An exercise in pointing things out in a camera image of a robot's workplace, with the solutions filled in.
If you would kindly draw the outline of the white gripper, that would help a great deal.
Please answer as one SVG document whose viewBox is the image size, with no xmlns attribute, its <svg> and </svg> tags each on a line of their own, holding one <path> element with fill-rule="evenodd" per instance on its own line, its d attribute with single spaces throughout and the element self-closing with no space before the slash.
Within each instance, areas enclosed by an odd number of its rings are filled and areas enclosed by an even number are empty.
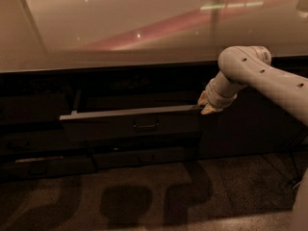
<svg viewBox="0 0 308 231">
<path fill-rule="evenodd" d="M 197 104 L 199 106 L 210 104 L 201 111 L 204 116 L 219 113 L 233 103 L 237 98 L 237 93 L 236 85 L 228 80 L 212 79 L 206 89 L 201 92 Z"/>
</svg>

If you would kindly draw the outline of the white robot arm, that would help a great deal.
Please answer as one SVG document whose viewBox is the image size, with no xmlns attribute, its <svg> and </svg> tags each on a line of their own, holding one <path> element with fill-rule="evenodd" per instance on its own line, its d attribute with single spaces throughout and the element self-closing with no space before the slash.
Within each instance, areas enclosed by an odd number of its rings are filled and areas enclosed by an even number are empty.
<svg viewBox="0 0 308 231">
<path fill-rule="evenodd" d="M 308 126 L 308 79 L 272 67 L 263 46 L 231 46 L 218 56 L 219 72 L 201 92 L 197 105 L 209 115 L 223 111 L 239 91 L 252 87 Z"/>
</svg>

